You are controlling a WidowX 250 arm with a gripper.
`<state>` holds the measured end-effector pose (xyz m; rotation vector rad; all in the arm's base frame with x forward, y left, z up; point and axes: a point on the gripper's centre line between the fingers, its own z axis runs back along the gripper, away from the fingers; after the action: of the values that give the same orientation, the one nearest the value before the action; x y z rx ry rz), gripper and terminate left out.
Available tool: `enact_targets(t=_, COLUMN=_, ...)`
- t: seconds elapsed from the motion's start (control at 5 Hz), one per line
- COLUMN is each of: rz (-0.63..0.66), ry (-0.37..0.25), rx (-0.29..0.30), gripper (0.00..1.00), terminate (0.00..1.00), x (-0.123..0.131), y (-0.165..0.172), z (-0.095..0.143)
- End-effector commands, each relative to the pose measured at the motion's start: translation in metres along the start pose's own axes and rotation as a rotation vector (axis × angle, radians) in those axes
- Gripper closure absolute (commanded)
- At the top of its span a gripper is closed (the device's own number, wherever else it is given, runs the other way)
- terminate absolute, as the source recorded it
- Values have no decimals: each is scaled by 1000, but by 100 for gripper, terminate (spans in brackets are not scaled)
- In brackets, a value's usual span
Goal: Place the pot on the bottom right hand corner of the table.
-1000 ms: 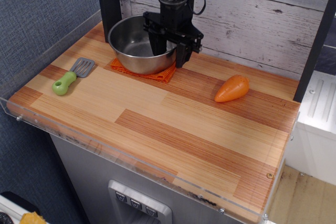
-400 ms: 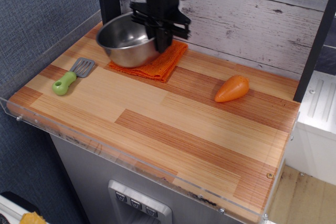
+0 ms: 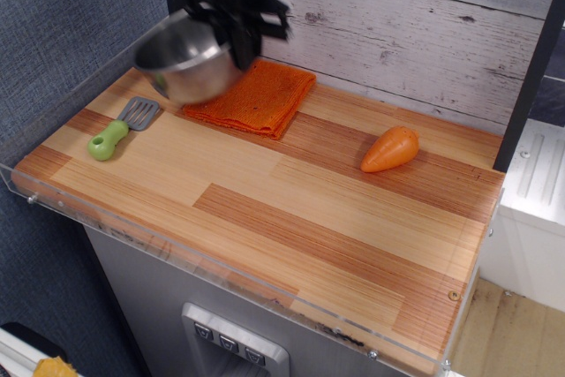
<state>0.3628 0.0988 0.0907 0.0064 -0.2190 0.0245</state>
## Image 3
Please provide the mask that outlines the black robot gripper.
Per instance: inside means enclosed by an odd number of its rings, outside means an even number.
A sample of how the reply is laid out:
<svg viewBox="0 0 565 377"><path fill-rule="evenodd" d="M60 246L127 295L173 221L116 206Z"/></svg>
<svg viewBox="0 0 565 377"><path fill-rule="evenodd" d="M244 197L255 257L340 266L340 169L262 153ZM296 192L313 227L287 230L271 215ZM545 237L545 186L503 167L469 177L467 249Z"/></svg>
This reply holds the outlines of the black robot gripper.
<svg viewBox="0 0 565 377"><path fill-rule="evenodd" d="M212 25L220 47L232 46L235 65L247 71L260 54L262 36L285 40L290 26L289 7L279 0L186 0L185 9ZM244 30L225 29L241 26Z"/></svg>

